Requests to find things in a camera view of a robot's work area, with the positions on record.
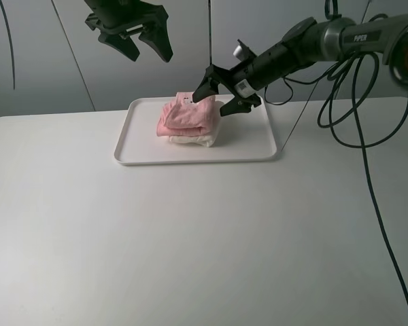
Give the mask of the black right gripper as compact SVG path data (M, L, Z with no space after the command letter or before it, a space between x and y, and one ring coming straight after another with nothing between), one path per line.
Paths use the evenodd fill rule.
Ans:
M220 115L235 115L250 113L253 107L261 105L261 99L246 77L235 77L232 71L210 65L199 87L193 92L192 100L200 102L203 99L219 94L219 85L222 84L233 98L223 104Z

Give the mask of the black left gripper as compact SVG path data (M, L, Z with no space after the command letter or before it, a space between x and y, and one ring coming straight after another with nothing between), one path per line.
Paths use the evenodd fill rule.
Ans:
M98 41L129 60L136 61L139 49L132 39L123 39L120 34L135 26L143 26L139 40L151 47L164 62L173 57L173 50L167 32L167 14L162 5L144 1L96 1L87 0L91 9L85 23L91 30L99 29Z

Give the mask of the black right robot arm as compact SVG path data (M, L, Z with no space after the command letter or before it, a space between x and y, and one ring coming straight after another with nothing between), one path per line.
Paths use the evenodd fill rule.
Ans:
M223 85L234 96L220 115L249 113L261 104L257 92L316 62L339 62L352 54L380 53L394 83L408 91L408 14L356 24L349 18L318 23L312 17L292 27L274 46L255 55L244 43L231 69L210 65L192 95L194 103L217 95Z

